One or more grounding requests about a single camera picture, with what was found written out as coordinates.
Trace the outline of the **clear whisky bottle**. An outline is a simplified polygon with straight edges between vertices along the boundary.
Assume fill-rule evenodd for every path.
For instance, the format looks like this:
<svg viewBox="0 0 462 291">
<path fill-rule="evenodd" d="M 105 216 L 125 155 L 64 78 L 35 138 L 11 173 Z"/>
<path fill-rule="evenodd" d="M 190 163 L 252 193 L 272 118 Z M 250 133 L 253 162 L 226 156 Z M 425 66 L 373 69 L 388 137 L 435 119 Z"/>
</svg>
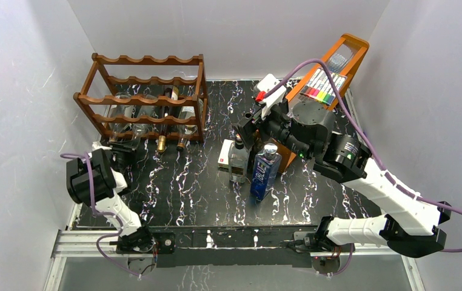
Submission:
<svg viewBox="0 0 462 291">
<path fill-rule="evenodd" d="M 239 134 L 236 134 L 234 137 L 229 149 L 228 158 L 229 180 L 240 184 L 245 183 L 249 162 L 249 151 Z"/>
</svg>

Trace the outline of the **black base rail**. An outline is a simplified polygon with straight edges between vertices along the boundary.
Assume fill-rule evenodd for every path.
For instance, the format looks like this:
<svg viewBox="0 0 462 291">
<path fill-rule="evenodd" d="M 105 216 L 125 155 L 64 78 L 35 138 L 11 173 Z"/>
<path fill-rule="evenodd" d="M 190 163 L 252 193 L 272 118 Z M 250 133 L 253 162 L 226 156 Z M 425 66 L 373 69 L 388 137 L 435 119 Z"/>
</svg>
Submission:
<svg viewBox="0 0 462 291">
<path fill-rule="evenodd" d="M 145 238 L 118 238 L 118 254 L 154 255 L 159 268 L 181 266 L 323 267 L 337 270 L 349 246 L 316 241 L 316 226 L 150 227 Z"/>
</svg>

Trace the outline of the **pack of coloured markers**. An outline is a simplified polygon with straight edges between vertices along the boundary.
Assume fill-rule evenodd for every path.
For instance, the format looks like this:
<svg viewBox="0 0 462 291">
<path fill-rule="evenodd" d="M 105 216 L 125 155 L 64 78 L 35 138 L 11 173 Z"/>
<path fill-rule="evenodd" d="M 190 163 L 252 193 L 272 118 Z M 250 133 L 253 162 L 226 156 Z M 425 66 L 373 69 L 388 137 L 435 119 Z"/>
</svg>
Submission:
<svg viewBox="0 0 462 291">
<path fill-rule="evenodd" d="M 319 67 L 300 91 L 304 97 L 314 99 L 324 105 L 331 105 L 336 94 L 329 82 L 325 71 Z"/>
</svg>

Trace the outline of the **brown wooden wine rack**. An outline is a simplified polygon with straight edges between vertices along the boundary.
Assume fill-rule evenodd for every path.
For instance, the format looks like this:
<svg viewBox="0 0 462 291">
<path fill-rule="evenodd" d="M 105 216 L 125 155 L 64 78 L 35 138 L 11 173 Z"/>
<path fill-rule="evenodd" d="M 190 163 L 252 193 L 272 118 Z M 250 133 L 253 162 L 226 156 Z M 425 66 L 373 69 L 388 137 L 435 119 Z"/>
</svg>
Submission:
<svg viewBox="0 0 462 291">
<path fill-rule="evenodd" d="M 110 138 L 112 131 L 110 123 L 129 123 L 129 124 L 154 124 L 154 125 L 181 125 L 191 124 L 197 126 L 197 133 L 190 140 L 203 142 L 204 119 L 207 113 L 207 84 L 206 84 L 206 69 L 204 63 L 204 55 L 194 55 L 189 59 L 181 59 L 177 56 L 168 56 L 164 59 L 156 59 L 150 55 L 145 55 L 142 58 L 135 59 L 127 55 L 121 55 L 117 58 L 108 58 L 98 53 L 92 54 L 92 66 L 85 79 L 80 92 L 73 95 L 73 100 L 77 103 L 88 120 L 92 123 L 95 129 L 104 138 Z M 106 65 L 140 65 L 140 66 L 195 66 L 197 76 L 195 79 L 184 79 L 176 76 L 171 79 L 162 79 L 158 76 L 152 76 L 149 79 L 141 79 L 136 76 L 129 76 L 122 79 L 109 75 L 106 70 Z M 92 98 L 88 95 L 90 86 L 96 73 L 100 73 L 103 81 L 110 90 L 110 95 L 103 98 Z M 130 99 L 118 99 L 115 97 L 118 90 L 117 85 L 174 85 L 174 86 L 194 86 L 195 92 L 191 96 L 181 95 L 178 100 L 173 100 L 163 95 L 159 95 L 156 99 L 147 99 L 143 94 L 133 95 Z M 197 116 L 189 119 L 179 119 L 174 116 L 166 116 L 161 118 L 153 118 L 149 116 L 140 116 L 137 118 L 128 117 L 110 117 L 95 113 L 90 107 L 92 105 L 147 105 L 147 106 L 170 106 L 170 107 L 194 107 Z"/>
</svg>

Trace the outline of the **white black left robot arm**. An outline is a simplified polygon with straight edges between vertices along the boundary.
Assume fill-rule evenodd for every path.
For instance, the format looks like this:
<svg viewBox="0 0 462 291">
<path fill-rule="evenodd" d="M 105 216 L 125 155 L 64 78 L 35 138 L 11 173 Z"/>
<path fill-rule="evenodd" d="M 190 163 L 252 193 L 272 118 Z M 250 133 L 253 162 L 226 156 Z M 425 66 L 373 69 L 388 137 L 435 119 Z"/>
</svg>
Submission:
<svg viewBox="0 0 462 291">
<path fill-rule="evenodd" d="M 128 186 L 119 171 L 133 147 L 92 143 L 92 151 L 85 154 L 62 153 L 66 164 L 66 187 L 71 199 L 102 215 L 119 231 L 118 246 L 125 252 L 146 253 L 155 245 L 155 236 L 140 216 L 121 198 Z"/>
</svg>

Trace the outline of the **dark green wine bottle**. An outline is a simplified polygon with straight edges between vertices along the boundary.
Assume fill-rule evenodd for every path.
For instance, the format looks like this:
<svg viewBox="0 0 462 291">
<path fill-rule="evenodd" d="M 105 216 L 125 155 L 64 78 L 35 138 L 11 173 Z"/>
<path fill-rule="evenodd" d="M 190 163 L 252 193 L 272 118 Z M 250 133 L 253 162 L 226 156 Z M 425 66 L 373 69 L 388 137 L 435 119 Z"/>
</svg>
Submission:
<svg viewBox="0 0 462 291">
<path fill-rule="evenodd" d="M 245 122 L 244 122 L 244 128 L 254 128 L 254 118 L 253 118 L 253 113 L 247 112 L 244 114 Z"/>
</svg>

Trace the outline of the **blue bottle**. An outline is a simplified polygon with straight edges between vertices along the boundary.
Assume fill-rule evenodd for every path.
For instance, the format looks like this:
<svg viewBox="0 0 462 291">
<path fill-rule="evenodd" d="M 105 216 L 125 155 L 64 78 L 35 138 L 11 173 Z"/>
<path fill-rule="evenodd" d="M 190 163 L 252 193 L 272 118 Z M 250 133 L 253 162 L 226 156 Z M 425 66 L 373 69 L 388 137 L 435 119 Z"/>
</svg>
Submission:
<svg viewBox="0 0 462 291">
<path fill-rule="evenodd" d="M 257 201 L 262 201 L 273 187 L 281 160 L 282 156 L 278 153 L 278 146 L 274 143 L 267 143 L 256 154 L 250 192 Z"/>
</svg>

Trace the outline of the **orange wooden display rack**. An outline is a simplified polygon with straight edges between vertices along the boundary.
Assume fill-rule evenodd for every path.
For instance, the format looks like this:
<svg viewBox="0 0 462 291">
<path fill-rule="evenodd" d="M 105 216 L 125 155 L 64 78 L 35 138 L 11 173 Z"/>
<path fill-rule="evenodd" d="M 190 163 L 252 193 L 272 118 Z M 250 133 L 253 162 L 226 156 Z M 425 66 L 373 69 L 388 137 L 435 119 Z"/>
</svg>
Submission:
<svg viewBox="0 0 462 291">
<path fill-rule="evenodd" d="M 328 52 L 324 54 L 322 60 L 332 72 L 333 81 L 335 82 L 342 99 L 344 99 L 344 95 L 358 71 L 369 47 L 370 44 L 366 40 L 345 33 L 333 46 L 331 46 Z M 292 91 L 287 94 L 290 108 L 300 101 L 314 100 L 304 97 L 300 94 L 300 91 L 319 67 L 321 67 L 319 64 L 314 65 L 314 67 L 310 69 L 309 73 L 307 73 L 292 89 Z M 332 111 L 336 109 L 339 102 L 336 97 L 331 105 L 322 105 L 325 109 Z"/>
</svg>

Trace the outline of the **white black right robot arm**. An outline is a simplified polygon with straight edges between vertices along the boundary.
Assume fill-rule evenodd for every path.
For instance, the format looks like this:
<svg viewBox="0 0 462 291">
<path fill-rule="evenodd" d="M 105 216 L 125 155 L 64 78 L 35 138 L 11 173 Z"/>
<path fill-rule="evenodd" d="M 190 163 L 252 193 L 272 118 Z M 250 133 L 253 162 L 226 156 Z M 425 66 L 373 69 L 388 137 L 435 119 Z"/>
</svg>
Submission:
<svg viewBox="0 0 462 291">
<path fill-rule="evenodd" d="M 296 239 L 302 252 L 332 251 L 346 244 L 388 246 L 411 258 L 444 250 L 446 233 L 439 225 L 450 218 L 447 206 L 438 207 L 403 194 L 395 180 L 388 180 L 371 151 L 350 135 L 334 131 L 335 115 L 320 103 L 305 101 L 289 109 L 287 102 L 274 105 L 266 117 L 248 113 L 233 125 L 247 148 L 254 135 L 272 138 L 303 159 L 314 161 L 314 171 L 360 192 L 383 214 L 371 218 L 322 218 L 316 232 Z"/>
</svg>

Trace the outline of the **white red small box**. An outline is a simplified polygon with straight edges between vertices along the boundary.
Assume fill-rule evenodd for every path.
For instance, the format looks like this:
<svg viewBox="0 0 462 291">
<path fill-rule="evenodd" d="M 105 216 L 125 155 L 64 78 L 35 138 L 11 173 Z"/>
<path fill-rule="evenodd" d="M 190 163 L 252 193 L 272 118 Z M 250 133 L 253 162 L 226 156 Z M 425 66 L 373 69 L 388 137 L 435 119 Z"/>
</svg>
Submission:
<svg viewBox="0 0 462 291">
<path fill-rule="evenodd" d="M 221 150 L 218 157 L 218 168 L 219 169 L 228 169 L 229 168 L 229 151 L 231 148 L 233 140 L 225 139 L 221 146 Z"/>
</svg>

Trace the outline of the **clear lower bottle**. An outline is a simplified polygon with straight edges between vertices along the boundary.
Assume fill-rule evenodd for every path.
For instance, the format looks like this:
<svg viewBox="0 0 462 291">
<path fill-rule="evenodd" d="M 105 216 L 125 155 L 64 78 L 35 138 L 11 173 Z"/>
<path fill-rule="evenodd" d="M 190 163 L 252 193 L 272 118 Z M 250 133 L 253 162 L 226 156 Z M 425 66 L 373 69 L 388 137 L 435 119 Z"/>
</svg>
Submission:
<svg viewBox="0 0 462 291">
<path fill-rule="evenodd" d="M 178 118 L 179 119 L 189 119 L 191 117 L 195 117 L 195 109 L 192 106 L 185 106 L 182 107 Z M 178 143 L 176 149 L 178 152 L 183 152 L 186 149 L 187 144 L 189 143 L 189 139 L 193 136 L 193 134 L 197 131 L 196 125 L 191 124 L 181 124 L 177 126 L 177 132 L 179 134 Z"/>
</svg>

